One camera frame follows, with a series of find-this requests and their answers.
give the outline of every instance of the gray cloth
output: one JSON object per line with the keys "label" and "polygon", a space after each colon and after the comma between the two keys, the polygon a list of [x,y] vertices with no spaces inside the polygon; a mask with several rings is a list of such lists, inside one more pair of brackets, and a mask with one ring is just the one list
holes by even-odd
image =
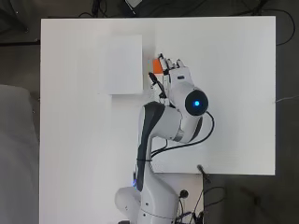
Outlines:
{"label": "gray cloth", "polygon": [[0,85],[0,223],[38,223],[39,146],[30,94]]}

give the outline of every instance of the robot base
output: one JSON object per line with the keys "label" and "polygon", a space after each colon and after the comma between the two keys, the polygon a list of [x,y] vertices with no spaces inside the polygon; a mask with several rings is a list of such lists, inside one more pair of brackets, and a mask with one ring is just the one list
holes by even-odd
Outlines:
{"label": "robot base", "polygon": [[174,224],[175,218],[156,217],[145,211],[139,210],[137,224]]}

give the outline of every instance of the wire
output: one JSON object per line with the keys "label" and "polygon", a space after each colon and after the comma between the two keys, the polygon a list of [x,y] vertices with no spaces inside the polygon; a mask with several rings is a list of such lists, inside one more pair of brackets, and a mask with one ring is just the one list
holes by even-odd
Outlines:
{"label": "wire", "polygon": [[202,191],[200,192],[200,195],[199,195],[199,197],[198,197],[196,206],[194,207],[193,214],[195,214],[196,208],[197,208],[197,206],[198,206],[198,204],[199,204],[200,199],[202,198],[203,192],[204,192],[204,190],[202,189]]}
{"label": "wire", "polygon": [[295,21],[294,21],[292,15],[291,15],[291,13],[288,12],[288,11],[286,11],[286,10],[283,10],[283,9],[276,9],[276,8],[265,8],[263,11],[277,11],[277,12],[283,12],[283,13],[287,14],[287,15],[290,17],[290,19],[291,19],[291,21],[292,21],[292,34],[291,34],[291,36],[290,36],[286,41],[277,44],[277,46],[281,46],[281,45],[284,45],[284,44],[290,42],[290,41],[292,40],[292,38],[294,37],[295,33],[296,33],[296,25],[295,25]]}
{"label": "wire", "polygon": [[206,1],[208,0],[203,0],[202,2],[200,2],[196,7],[193,7],[189,10],[187,10],[186,12],[184,12],[183,14],[180,15],[180,17],[184,17],[187,16],[188,14],[190,14],[191,12],[194,12],[197,8],[199,8],[201,5],[203,5]]}
{"label": "wire", "polygon": [[181,213],[180,213],[180,221],[182,222],[183,220],[183,214],[184,214],[184,207],[183,207],[183,203],[181,202],[181,199],[179,199],[179,204],[180,204],[180,210],[181,210]]}
{"label": "wire", "polygon": [[190,146],[194,146],[194,145],[197,145],[197,144],[200,144],[200,143],[203,143],[205,142],[210,135],[212,135],[213,131],[214,131],[214,128],[215,128],[215,120],[213,118],[213,116],[207,111],[206,112],[211,120],[212,120],[212,128],[211,130],[209,131],[209,133],[207,134],[206,137],[204,137],[202,140],[199,140],[199,141],[196,141],[196,142],[193,142],[193,143],[189,143],[189,144],[185,144],[185,145],[180,145],[180,146],[176,146],[176,147],[167,147],[167,148],[161,148],[161,149],[157,149],[157,150],[154,150],[151,152],[151,157],[155,157],[156,155],[162,153],[162,152],[166,152],[166,151],[169,151],[169,150],[173,150],[173,149],[177,149],[177,148],[182,148],[182,147],[190,147]]}
{"label": "wire", "polygon": [[159,149],[157,149],[157,150],[154,150],[154,151],[152,151],[151,152],[151,154],[153,154],[154,152],[156,152],[156,151],[159,151],[159,150],[164,150],[164,149],[166,149],[167,148],[167,146],[168,146],[168,140],[167,139],[165,139],[165,141],[166,141],[166,144],[165,144],[165,146],[164,147],[161,147],[161,148],[159,148]]}
{"label": "wire", "polygon": [[215,205],[215,204],[217,204],[217,203],[221,203],[221,202],[223,202],[223,201],[225,200],[225,198],[226,198],[226,188],[225,188],[225,187],[213,187],[213,188],[207,189],[207,190],[204,191],[204,195],[207,194],[207,193],[209,193],[209,192],[212,191],[213,189],[222,189],[222,190],[223,190],[223,197],[222,197],[221,199],[217,200],[217,201],[214,202],[214,203],[209,203],[209,204],[204,205],[204,209],[205,209],[205,208],[208,208],[209,206]]}
{"label": "wire", "polygon": [[93,15],[92,15],[91,13],[89,13],[89,12],[82,12],[81,14],[78,15],[78,17],[81,17],[81,16],[83,16],[83,15],[88,15],[88,16],[90,16],[90,17],[93,16]]}
{"label": "wire", "polygon": [[284,98],[281,98],[279,100],[276,100],[275,103],[279,103],[281,101],[285,101],[285,100],[292,100],[292,99],[295,99],[295,98],[298,98],[299,95],[294,95],[294,96],[291,96],[291,97],[284,97]]}
{"label": "wire", "polygon": [[244,6],[246,9],[252,10],[252,9],[246,4],[246,2],[245,2],[244,0],[241,0],[241,2],[242,2],[243,6]]}

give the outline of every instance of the dark floor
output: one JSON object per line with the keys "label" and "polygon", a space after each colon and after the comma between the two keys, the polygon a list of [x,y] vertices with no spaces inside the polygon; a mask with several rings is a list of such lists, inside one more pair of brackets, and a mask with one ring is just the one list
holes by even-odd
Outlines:
{"label": "dark floor", "polygon": [[[107,0],[107,15],[121,17],[120,0]],[[195,0],[144,0],[136,8],[140,17],[227,16],[254,8],[258,0],[209,0],[199,8]],[[33,41],[40,36],[40,19],[48,16],[76,17],[91,11],[92,0],[23,0],[14,5],[30,31],[27,34],[9,32],[0,41]],[[270,0],[266,7],[289,11],[299,24],[299,1]],[[277,15],[277,40],[281,42],[292,33],[292,23],[283,13]],[[299,34],[286,45],[277,47],[277,98],[299,94]],[[21,86],[35,98],[39,94],[40,47],[0,48],[0,84]],[[35,106],[38,127],[39,107]],[[277,104],[277,174],[276,176],[212,175],[212,186],[227,188],[226,200],[206,209],[206,223],[260,224],[299,223],[299,101]],[[221,197],[216,191],[205,196],[205,203]]]}

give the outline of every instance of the black cable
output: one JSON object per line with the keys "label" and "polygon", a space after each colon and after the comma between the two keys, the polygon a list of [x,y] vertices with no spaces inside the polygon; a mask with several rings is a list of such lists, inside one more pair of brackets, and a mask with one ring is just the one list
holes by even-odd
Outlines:
{"label": "black cable", "polygon": [[196,206],[194,207],[193,214],[195,214],[196,208],[197,208],[197,206],[198,206],[198,204],[199,204],[200,199],[202,198],[203,192],[204,192],[204,190],[202,189],[202,191],[200,192],[200,195],[199,195],[199,197],[198,197]]}
{"label": "black cable", "polygon": [[179,199],[179,204],[180,204],[180,210],[181,210],[181,213],[180,213],[180,221],[182,222],[183,221],[183,214],[184,214],[184,207],[183,207],[183,203],[181,202],[181,199]]}
{"label": "black cable", "polygon": [[204,137],[202,140],[199,140],[199,141],[196,141],[196,142],[193,142],[193,143],[189,143],[189,144],[185,144],[185,145],[180,145],[180,146],[176,146],[176,147],[167,147],[167,148],[163,148],[163,149],[157,149],[157,150],[154,150],[151,152],[151,157],[155,157],[156,155],[162,153],[162,152],[166,152],[166,151],[169,151],[169,150],[173,150],[173,149],[177,149],[177,148],[182,148],[182,147],[190,147],[190,146],[194,146],[194,145],[197,145],[197,144],[200,144],[200,143],[203,143],[205,142],[210,135],[212,135],[213,131],[214,131],[214,128],[215,128],[215,120],[213,118],[213,116],[207,111],[206,112],[211,120],[212,120],[212,128],[211,130],[209,131],[208,135],[206,137]]}
{"label": "black cable", "polygon": [[0,47],[16,47],[16,46],[33,46],[40,45],[40,39],[32,42],[10,42],[10,43],[0,43]]}
{"label": "black cable", "polygon": [[166,141],[166,144],[165,144],[165,146],[164,147],[161,147],[161,148],[159,148],[159,149],[157,149],[157,150],[154,150],[154,151],[152,151],[151,152],[151,154],[153,154],[155,151],[159,151],[159,150],[164,150],[164,149],[166,149],[167,148],[167,146],[168,146],[168,140],[167,139],[165,139],[165,141]]}
{"label": "black cable", "polygon": [[214,202],[214,203],[205,204],[205,205],[204,205],[204,209],[206,209],[206,208],[208,208],[209,206],[212,206],[212,205],[214,205],[214,204],[221,203],[221,202],[223,202],[223,201],[225,200],[225,198],[226,198],[226,188],[225,188],[225,187],[213,187],[213,188],[207,189],[207,190],[204,191],[204,195],[207,194],[207,193],[209,193],[209,192],[212,191],[213,189],[222,189],[222,190],[223,190],[223,197],[222,197],[221,199],[217,200],[217,201]]}
{"label": "black cable", "polygon": [[78,17],[81,17],[81,16],[83,16],[83,15],[88,15],[88,16],[90,16],[90,17],[93,16],[93,15],[92,15],[91,13],[89,13],[89,12],[82,12],[81,14],[78,15]]}
{"label": "black cable", "polygon": [[277,44],[277,46],[281,46],[281,45],[284,45],[284,44],[287,44],[288,42],[290,42],[290,41],[292,40],[292,38],[294,37],[295,32],[296,32],[295,21],[294,21],[292,15],[291,15],[291,13],[289,13],[289,12],[286,11],[286,10],[283,10],[283,9],[276,9],[276,8],[265,8],[263,11],[277,11],[277,12],[283,12],[283,13],[287,14],[287,15],[290,17],[290,19],[291,19],[291,21],[292,21],[292,34],[291,34],[291,36],[290,36],[286,41]]}
{"label": "black cable", "polygon": [[184,12],[183,14],[180,15],[180,17],[184,17],[187,16],[188,14],[190,14],[191,12],[194,12],[197,8],[199,8],[201,5],[203,5],[206,1],[208,0],[203,0],[202,2],[200,2],[196,7],[193,7],[189,10],[187,10],[186,12]]}

